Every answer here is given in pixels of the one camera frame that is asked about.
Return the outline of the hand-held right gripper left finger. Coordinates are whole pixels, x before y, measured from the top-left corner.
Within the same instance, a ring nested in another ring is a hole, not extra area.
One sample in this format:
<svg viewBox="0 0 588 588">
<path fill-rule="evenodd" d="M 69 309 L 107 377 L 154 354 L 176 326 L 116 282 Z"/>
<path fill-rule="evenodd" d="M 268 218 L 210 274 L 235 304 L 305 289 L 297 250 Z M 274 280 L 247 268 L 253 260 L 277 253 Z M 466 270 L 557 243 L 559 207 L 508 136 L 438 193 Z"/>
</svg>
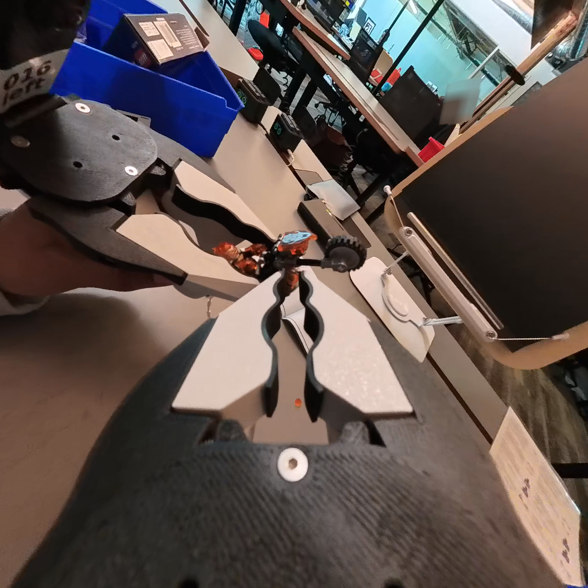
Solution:
<svg viewBox="0 0 588 588">
<path fill-rule="evenodd" d="M 265 414 L 263 390 L 277 364 L 263 320 L 279 303 L 281 277 L 275 273 L 218 315 L 172 402 L 174 411 L 235 420 L 244 430 Z"/>
</svg>

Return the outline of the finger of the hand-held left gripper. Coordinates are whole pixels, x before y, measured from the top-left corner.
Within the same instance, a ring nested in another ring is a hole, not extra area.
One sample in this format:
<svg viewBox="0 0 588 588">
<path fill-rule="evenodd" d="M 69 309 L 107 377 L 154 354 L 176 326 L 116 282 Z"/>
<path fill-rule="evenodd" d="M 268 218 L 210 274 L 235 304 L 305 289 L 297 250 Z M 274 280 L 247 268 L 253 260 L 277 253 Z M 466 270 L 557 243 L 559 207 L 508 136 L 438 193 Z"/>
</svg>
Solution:
<svg viewBox="0 0 588 588">
<path fill-rule="evenodd" d="M 257 287 L 220 256 L 203 251 L 183 225 L 165 214 L 133 215 L 116 232 L 187 274 L 176 289 L 189 298 L 236 301 Z"/>
<path fill-rule="evenodd" d="M 207 252 L 222 242 L 270 247 L 276 240 L 237 194 L 185 161 L 172 176 L 172 217 L 188 225 Z"/>
</svg>

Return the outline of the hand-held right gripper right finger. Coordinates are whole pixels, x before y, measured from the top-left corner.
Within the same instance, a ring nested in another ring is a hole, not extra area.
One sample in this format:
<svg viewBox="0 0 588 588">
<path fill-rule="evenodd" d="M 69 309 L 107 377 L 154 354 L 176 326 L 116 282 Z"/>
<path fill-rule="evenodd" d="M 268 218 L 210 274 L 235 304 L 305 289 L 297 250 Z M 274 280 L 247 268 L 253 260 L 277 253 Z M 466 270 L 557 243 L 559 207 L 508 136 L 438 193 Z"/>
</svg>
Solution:
<svg viewBox="0 0 588 588">
<path fill-rule="evenodd" d="M 349 422 L 413 415 L 368 318 L 311 271 L 300 273 L 299 296 L 312 341 L 303 393 L 310 420 L 340 432 Z"/>
</svg>

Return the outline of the lego motorcycle model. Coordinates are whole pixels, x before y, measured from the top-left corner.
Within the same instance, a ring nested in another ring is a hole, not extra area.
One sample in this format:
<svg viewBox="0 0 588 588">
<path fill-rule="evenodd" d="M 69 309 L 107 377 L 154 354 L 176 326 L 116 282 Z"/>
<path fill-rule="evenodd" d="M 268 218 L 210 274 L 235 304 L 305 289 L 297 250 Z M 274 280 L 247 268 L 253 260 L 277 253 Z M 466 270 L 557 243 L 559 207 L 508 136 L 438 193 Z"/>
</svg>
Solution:
<svg viewBox="0 0 588 588">
<path fill-rule="evenodd" d="M 222 242 L 212 252 L 228 261 L 239 273 L 261 282 L 276 272 L 284 271 L 279 287 L 284 296 L 298 287 L 299 269 L 303 266 L 346 273 L 359 269 L 367 259 L 367 249 L 359 239 L 350 236 L 330 238 L 322 259 L 305 259 L 310 243 L 317 239 L 317 235 L 308 231 L 290 231 L 280 235 L 271 246 L 257 243 L 239 248 Z"/>
</svg>

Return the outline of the person's left forearm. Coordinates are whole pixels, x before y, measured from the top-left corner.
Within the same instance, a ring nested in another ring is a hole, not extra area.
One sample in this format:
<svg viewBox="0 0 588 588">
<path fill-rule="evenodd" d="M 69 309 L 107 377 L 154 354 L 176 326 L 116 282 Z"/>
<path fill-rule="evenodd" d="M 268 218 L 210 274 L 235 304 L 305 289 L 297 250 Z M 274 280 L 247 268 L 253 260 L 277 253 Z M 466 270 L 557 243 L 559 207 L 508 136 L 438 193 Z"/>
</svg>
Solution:
<svg viewBox="0 0 588 588">
<path fill-rule="evenodd" d="M 1 317 L 33 313 L 44 306 L 49 299 L 50 296 L 21 296 L 1 291 Z"/>
</svg>

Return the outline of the lego instruction booklet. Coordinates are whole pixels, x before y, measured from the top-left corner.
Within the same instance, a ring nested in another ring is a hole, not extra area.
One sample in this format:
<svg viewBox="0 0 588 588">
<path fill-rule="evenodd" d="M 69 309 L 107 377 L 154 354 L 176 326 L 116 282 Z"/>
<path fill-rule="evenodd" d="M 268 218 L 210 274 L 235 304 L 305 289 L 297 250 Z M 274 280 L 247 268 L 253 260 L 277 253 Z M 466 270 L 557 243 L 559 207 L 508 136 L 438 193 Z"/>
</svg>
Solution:
<svg viewBox="0 0 588 588">
<path fill-rule="evenodd" d="M 313 347 L 313 339 L 305 329 L 306 311 L 304 307 L 294 310 L 282 307 L 282 321 L 290 334 L 298 341 L 302 353 L 306 356 Z"/>
</svg>

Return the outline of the person's left hand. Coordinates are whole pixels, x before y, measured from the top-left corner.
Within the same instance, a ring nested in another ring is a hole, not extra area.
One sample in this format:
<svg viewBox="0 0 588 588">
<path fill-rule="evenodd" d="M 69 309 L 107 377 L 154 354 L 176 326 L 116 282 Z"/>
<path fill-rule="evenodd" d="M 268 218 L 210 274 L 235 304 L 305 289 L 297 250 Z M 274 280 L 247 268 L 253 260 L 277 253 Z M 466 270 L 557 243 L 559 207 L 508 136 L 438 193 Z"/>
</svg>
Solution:
<svg viewBox="0 0 588 588">
<path fill-rule="evenodd" d="M 81 288 L 130 292 L 169 285 L 161 276 L 93 261 L 35 219 L 27 203 L 1 219 L 1 291 L 6 295 L 45 298 Z"/>
</svg>

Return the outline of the black charger green display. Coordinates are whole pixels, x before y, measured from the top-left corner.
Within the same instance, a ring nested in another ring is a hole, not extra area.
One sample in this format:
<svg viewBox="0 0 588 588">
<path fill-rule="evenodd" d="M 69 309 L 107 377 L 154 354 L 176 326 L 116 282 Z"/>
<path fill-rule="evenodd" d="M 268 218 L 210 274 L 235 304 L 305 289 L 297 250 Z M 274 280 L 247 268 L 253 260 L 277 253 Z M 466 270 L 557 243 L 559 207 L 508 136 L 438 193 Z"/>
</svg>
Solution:
<svg viewBox="0 0 588 588">
<path fill-rule="evenodd" d="M 295 120 L 285 112 L 280 112 L 269 129 L 269 137 L 274 147 L 286 153 L 294 152 L 303 139 L 303 135 Z"/>
<path fill-rule="evenodd" d="M 236 94 L 242 102 L 240 114 L 246 121 L 259 125 L 270 103 L 261 90 L 250 80 L 239 78 Z"/>
</svg>

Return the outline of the black box device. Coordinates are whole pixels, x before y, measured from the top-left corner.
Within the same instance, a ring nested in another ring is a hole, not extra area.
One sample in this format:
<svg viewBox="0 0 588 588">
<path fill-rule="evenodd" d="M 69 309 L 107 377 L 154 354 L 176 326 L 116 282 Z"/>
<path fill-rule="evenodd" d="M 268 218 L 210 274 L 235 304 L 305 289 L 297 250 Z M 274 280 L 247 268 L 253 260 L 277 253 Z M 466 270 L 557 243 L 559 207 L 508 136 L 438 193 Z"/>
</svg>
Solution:
<svg viewBox="0 0 588 588">
<path fill-rule="evenodd" d="M 317 235 L 319 246 L 323 251 L 329 239 L 337 236 L 354 237 L 366 249 L 371 247 L 370 241 L 351 217 L 340 221 L 327 209 L 325 202 L 319 199 L 300 202 L 297 211 L 308 230 Z"/>
</svg>

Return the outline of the silver flat device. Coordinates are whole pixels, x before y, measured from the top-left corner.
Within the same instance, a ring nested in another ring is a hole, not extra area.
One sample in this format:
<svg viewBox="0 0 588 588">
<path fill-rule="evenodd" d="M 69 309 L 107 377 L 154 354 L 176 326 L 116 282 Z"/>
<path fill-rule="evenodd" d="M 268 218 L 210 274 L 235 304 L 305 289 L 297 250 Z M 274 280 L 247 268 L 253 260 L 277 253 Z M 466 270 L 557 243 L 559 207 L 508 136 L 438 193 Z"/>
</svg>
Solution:
<svg viewBox="0 0 588 588">
<path fill-rule="evenodd" d="M 324 202 L 327 209 L 340 221 L 360 210 L 357 202 L 334 179 L 315 182 L 306 187 L 306 193 Z"/>
</svg>

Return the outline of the dark cardboard box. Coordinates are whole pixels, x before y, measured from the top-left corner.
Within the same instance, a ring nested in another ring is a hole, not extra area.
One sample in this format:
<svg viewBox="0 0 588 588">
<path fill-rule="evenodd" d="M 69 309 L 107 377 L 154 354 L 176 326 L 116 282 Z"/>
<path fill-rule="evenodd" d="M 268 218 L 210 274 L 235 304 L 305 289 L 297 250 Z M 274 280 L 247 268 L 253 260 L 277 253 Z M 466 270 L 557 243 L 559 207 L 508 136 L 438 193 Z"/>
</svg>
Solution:
<svg viewBox="0 0 588 588">
<path fill-rule="evenodd" d="M 193 28 L 182 13 L 124 13 L 102 50 L 148 70 L 161 70 L 206 51 L 209 43 L 206 32 Z"/>
</svg>

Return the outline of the long wooden desk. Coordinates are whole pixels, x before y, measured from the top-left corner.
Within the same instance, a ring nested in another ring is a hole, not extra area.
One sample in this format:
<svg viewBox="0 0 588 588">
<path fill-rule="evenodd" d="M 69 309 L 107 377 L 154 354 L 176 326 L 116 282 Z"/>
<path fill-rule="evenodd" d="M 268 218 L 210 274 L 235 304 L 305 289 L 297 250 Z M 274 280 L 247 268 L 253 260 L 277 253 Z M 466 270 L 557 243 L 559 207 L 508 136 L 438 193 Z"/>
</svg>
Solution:
<svg viewBox="0 0 588 588">
<path fill-rule="evenodd" d="M 329 33 L 320 29 L 314 20 L 305 16 L 301 8 L 290 1 L 281 1 L 281 5 L 295 22 L 312 32 L 312 35 L 309 36 L 299 28 L 282 25 L 284 31 L 293 33 L 293 37 L 303 48 L 303 55 L 283 97 L 282 106 L 287 111 L 289 110 L 306 75 L 316 86 L 324 82 L 324 76 L 328 75 L 395 153 L 404 152 L 416 166 L 422 166 L 424 162 L 419 156 L 420 148 L 388 114 L 378 99 L 369 92 L 366 85 L 352 72 L 347 63 L 337 58 L 337 55 L 349 58 L 348 52 Z"/>
</svg>

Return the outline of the printed paper sheet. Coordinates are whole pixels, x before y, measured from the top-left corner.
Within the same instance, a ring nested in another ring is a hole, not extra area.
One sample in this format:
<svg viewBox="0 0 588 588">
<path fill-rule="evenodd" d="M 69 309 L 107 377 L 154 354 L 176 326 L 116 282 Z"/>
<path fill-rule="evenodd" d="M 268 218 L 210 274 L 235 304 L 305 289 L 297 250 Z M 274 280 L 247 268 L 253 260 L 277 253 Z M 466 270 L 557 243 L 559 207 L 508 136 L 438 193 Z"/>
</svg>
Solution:
<svg viewBox="0 0 588 588">
<path fill-rule="evenodd" d="M 542 558 L 564 586 L 586 587 L 580 557 L 580 510 L 511 407 L 489 455 L 518 519 Z"/>
</svg>

